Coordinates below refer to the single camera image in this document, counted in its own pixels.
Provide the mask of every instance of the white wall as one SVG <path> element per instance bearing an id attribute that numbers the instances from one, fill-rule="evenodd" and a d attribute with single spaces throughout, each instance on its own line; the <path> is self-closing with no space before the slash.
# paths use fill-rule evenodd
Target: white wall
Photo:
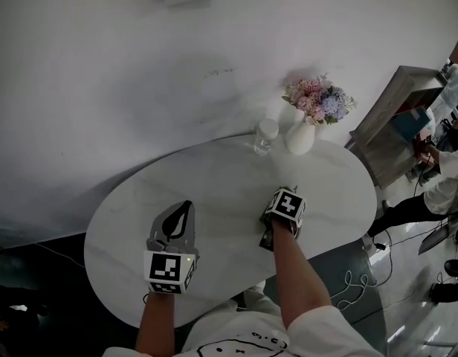
<path id="1" fill-rule="evenodd" d="M 0 244 L 84 231 L 113 176 L 293 120 L 299 69 L 358 100 L 319 134 L 343 145 L 399 65 L 457 39 L 458 0 L 0 0 Z"/>

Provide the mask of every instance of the glass jar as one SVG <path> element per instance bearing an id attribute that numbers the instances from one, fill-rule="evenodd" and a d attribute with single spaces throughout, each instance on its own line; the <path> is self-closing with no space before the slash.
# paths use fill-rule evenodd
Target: glass jar
<path id="1" fill-rule="evenodd" d="M 265 156 L 270 151 L 275 138 L 279 134 L 279 124 L 273 119 L 264 119 L 257 126 L 254 151 L 257 155 Z"/>

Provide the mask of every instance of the black pants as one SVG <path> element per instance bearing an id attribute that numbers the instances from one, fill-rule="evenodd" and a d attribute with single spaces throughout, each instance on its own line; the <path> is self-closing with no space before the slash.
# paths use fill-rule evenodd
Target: black pants
<path id="1" fill-rule="evenodd" d="M 451 303 L 458 301 L 457 284 L 436 284 L 430 293 L 430 300 L 434 303 Z"/>
<path id="2" fill-rule="evenodd" d="M 410 222 L 440 221 L 447 216 L 447 214 L 431 213 L 425 206 L 424 194 L 421 194 L 399 202 L 394 208 L 389 208 L 381 218 L 372 223 L 368 235 L 374 237 L 391 226 Z"/>

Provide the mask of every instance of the white vase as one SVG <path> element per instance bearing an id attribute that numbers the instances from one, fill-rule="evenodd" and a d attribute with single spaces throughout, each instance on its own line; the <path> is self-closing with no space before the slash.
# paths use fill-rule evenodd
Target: white vase
<path id="1" fill-rule="evenodd" d="M 307 153 L 315 142 L 315 125 L 311 117 L 296 123 L 286 135 L 287 148 L 294 155 Z"/>

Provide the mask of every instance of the white cube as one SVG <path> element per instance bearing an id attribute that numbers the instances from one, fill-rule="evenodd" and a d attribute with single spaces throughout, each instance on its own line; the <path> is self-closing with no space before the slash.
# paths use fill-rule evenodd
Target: white cube
<path id="1" fill-rule="evenodd" d="M 274 213 L 294 221 L 297 227 L 302 226 L 306 200 L 287 189 L 279 189 L 265 209 L 265 214 Z"/>
<path id="2" fill-rule="evenodd" d="M 145 251 L 143 273 L 149 290 L 162 294 L 184 294 L 196 270 L 196 255 Z"/>

